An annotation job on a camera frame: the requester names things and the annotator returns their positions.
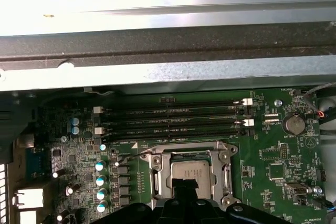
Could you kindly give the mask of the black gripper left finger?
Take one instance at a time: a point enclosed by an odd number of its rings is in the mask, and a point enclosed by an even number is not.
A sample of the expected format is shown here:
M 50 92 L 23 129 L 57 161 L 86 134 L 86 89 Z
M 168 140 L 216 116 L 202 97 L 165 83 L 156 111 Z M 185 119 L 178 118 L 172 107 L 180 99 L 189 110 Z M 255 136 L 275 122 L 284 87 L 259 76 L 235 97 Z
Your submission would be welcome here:
M 143 203 L 134 203 L 92 223 L 183 223 L 185 181 L 173 179 L 172 186 L 173 198 L 162 199 L 154 209 Z

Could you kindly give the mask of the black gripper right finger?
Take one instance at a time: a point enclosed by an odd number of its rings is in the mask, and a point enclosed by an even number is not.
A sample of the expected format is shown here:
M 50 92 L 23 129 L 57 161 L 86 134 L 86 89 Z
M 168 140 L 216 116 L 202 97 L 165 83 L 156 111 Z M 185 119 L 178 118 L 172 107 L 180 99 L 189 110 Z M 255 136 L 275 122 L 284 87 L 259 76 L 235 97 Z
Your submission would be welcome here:
M 199 186 L 194 179 L 186 179 L 184 188 L 187 218 L 191 223 L 288 223 L 282 218 L 243 203 L 234 203 L 226 210 L 221 210 L 214 202 L 198 198 L 196 190 Z

